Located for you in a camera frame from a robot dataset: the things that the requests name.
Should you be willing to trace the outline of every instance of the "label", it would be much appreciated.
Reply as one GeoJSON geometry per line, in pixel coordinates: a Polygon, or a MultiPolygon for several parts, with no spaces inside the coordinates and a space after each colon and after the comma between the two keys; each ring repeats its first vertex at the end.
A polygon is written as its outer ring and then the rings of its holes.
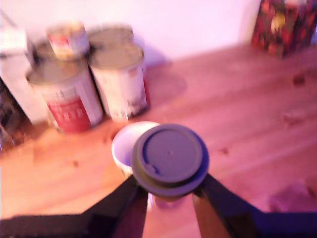
{"type": "Polygon", "coordinates": [[[49,39],[56,56],[62,58],[83,55],[90,47],[85,31],[69,37],[50,36],[49,39]]]}
{"type": "Polygon", "coordinates": [[[147,107],[142,67],[109,71],[92,67],[105,111],[114,120],[128,120],[147,107]]]}
{"type": "Polygon", "coordinates": [[[103,110],[88,70],[83,70],[71,82],[39,86],[36,90],[44,97],[61,130],[80,132],[99,123],[103,110]]]}
{"type": "Polygon", "coordinates": [[[48,103],[59,127],[65,132],[77,132],[90,128],[90,121],[80,97],[66,102],[48,103]]]}

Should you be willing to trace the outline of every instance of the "red can label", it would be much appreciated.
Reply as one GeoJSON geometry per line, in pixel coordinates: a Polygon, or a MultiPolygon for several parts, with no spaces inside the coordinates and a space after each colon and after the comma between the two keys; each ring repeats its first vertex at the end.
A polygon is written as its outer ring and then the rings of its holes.
{"type": "Polygon", "coordinates": [[[50,102],[48,107],[58,126],[65,132],[79,132],[90,128],[90,120],[80,97],[66,102],[50,102]]]}

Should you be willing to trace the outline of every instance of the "wood grain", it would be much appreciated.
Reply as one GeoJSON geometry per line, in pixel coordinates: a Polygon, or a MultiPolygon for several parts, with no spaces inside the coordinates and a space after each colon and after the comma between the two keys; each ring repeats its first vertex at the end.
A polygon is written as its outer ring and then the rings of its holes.
{"type": "MultiPolygon", "coordinates": [[[[298,180],[317,179],[317,48],[283,60],[250,46],[152,67],[152,120],[193,129],[207,144],[210,173],[267,211],[268,198],[298,180]],[[294,84],[303,75],[304,83],[294,84]]],[[[106,119],[65,135],[53,128],[1,155],[1,217],[79,213],[124,177],[111,141],[126,123],[106,119]]],[[[145,238],[199,237],[191,195],[177,208],[152,208],[145,238]]]]}

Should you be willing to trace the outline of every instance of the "red label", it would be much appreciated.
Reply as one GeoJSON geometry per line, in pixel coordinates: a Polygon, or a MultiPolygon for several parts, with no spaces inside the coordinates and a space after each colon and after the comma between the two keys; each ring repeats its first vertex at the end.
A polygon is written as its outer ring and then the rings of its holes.
{"type": "Polygon", "coordinates": [[[57,46],[69,45],[68,38],[64,36],[50,36],[50,42],[57,46]]]}
{"type": "Polygon", "coordinates": [[[79,97],[68,102],[51,102],[48,107],[63,131],[79,132],[90,128],[89,117],[79,97]]]}

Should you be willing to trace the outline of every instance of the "can lid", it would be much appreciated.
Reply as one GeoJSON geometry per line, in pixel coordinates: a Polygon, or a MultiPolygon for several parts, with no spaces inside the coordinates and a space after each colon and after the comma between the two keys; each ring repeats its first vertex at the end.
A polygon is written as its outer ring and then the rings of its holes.
{"type": "Polygon", "coordinates": [[[193,191],[205,178],[208,166],[204,142],[181,125],[164,124],[148,130],[133,150],[135,178],[159,196],[181,196],[193,191]]]}
{"type": "Polygon", "coordinates": [[[90,44],[98,49],[117,44],[133,42],[133,30],[130,25],[110,25],[88,32],[90,44]]]}
{"type": "Polygon", "coordinates": [[[90,64],[103,69],[127,68],[141,63],[143,55],[142,48],[136,45],[121,45],[107,50],[96,50],[90,57],[90,64]]]}
{"type": "Polygon", "coordinates": [[[68,80],[87,68],[87,62],[77,60],[72,62],[46,61],[26,74],[31,84],[50,84],[68,80]]]}
{"type": "Polygon", "coordinates": [[[42,59],[56,59],[49,41],[42,41],[35,45],[36,54],[42,59]]]}

